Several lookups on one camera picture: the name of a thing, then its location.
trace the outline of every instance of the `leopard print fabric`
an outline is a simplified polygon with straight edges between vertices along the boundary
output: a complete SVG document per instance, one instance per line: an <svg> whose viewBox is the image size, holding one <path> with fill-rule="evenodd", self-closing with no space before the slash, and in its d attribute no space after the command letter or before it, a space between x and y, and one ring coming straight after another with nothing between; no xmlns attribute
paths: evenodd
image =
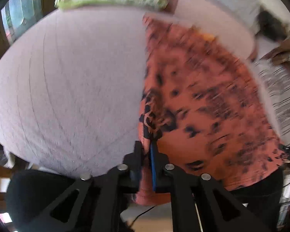
<svg viewBox="0 0 290 232"><path fill-rule="evenodd" d="M147 68L139 139L151 140L186 172L211 174L227 190L256 183L283 163L279 138L268 123L245 64L208 35L147 16ZM169 201L152 192L143 169L136 202Z"/></svg>

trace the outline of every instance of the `black pants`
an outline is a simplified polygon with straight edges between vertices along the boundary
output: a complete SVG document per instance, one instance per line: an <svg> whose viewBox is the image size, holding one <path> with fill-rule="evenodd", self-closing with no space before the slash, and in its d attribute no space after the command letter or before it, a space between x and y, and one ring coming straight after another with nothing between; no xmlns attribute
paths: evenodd
<svg viewBox="0 0 290 232"><path fill-rule="evenodd" d="M73 182L73 179L64 176L36 170L15 173L6 196L7 210L15 227L21 232L23 225L36 217ZM282 170L278 169L262 181L231 193L242 203L248 203L247 208L275 231L282 184ZM121 231L127 231L122 221Z"/></svg>

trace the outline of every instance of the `orange fabric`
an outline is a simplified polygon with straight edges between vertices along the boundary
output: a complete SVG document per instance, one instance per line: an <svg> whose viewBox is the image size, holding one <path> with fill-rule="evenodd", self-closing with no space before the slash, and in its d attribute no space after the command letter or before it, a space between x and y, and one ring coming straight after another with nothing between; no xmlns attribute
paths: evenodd
<svg viewBox="0 0 290 232"><path fill-rule="evenodd" d="M145 152L156 139L171 163L209 173L227 190L275 171L283 153L245 64L195 29L146 16L144 24L148 60L138 133ZM145 165L136 202L170 201L152 192L151 177Z"/></svg>

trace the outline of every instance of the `silver bolt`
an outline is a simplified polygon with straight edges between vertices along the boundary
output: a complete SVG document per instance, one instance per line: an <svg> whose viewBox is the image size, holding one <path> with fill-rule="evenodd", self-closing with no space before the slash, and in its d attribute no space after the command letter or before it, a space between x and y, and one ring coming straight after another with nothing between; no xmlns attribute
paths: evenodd
<svg viewBox="0 0 290 232"><path fill-rule="evenodd" d="M175 166L173 164L166 164L165 165L166 170L173 170Z"/></svg>
<svg viewBox="0 0 290 232"><path fill-rule="evenodd" d="M210 174L208 174L208 173L203 173L203 174L201 175L201 178L202 178L203 180L205 180L205 181L209 181L210 178L211 178L211 176L210 176Z"/></svg>
<svg viewBox="0 0 290 232"><path fill-rule="evenodd" d="M125 171L128 169L128 166L126 164L120 164L117 166L118 170Z"/></svg>
<svg viewBox="0 0 290 232"><path fill-rule="evenodd" d="M83 180L83 181L87 181L87 180L89 180L91 178L91 174L90 173L82 173L81 174L81 179Z"/></svg>

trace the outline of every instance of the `orange patterned cloth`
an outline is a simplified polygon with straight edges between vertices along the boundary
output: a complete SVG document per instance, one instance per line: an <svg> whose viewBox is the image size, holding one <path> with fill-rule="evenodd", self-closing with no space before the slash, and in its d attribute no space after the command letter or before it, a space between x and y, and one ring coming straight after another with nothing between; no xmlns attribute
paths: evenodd
<svg viewBox="0 0 290 232"><path fill-rule="evenodd" d="M146 16L143 22L148 60L138 133L145 153L155 139L171 163L209 173L227 190L275 171L284 154L245 64L193 28ZM136 202L168 201L169 195L152 192L145 165Z"/></svg>

